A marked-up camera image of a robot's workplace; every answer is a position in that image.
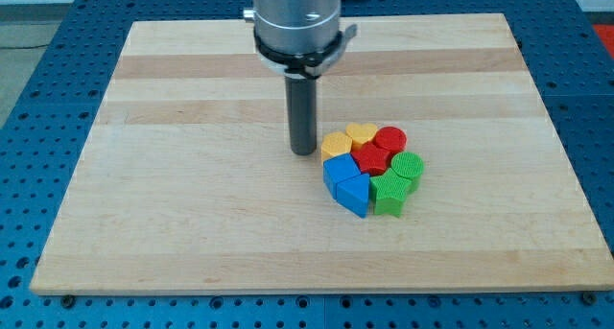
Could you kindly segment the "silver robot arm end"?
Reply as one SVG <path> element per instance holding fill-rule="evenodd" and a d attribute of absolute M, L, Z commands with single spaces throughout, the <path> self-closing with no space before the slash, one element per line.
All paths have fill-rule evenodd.
<path fill-rule="evenodd" d="M 294 80 L 316 80 L 343 56 L 358 26 L 341 29 L 342 0 L 252 0 L 244 18 L 253 24 L 262 62 Z"/>

